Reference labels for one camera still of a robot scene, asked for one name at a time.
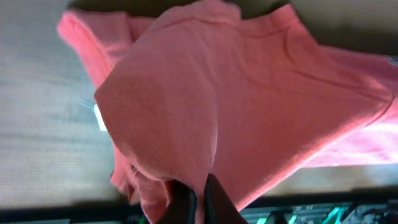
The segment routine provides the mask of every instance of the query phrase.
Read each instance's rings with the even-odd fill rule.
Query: pink fabric
[[[98,88],[111,182],[139,194],[152,222],[170,179],[197,193],[201,223],[209,172],[240,210],[305,164],[398,161],[397,85],[377,81],[390,84],[397,69],[319,48],[290,6],[247,21],[218,1],[156,20],[67,11],[58,32]]]

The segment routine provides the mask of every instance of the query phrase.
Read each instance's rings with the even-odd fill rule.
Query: pink shirt
[[[111,181],[131,200],[139,194],[152,222],[167,206],[170,179],[201,205],[214,173],[240,210],[308,162],[354,164],[384,146],[388,156],[363,163],[398,161],[396,89],[358,65],[396,68],[381,56],[320,48],[291,6],[246,21],[215,0],[156,20],[67,11],[58,31],[98,88],[115,145]]]

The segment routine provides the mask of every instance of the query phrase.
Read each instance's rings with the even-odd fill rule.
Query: pink garment
[[[396,68],[319,48],[291,6],[247,21],[218,1],[156,20],[67,11],[58,31],[98,88],[115,144],[111,182],[131,200],[139,194],[151,222],[170,179],[201,203],[212,172],[240,210],[305,164],[398,161],[398,85],[372,77],[394,80]]]

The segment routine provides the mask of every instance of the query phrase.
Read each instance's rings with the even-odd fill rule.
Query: wooden surface
[[[55,27],[66,1],[0,0],[0,209],[115,201],[94,88]],[[398,165],[302,169],[268,194],[398,186]]]

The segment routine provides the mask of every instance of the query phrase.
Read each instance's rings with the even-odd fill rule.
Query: gray wooden floor
[[[0,209],[115,201],[94,88],[57,36],[67,1],[0,0]],[[398,165],[302,169],[268,194],[398,186]]]

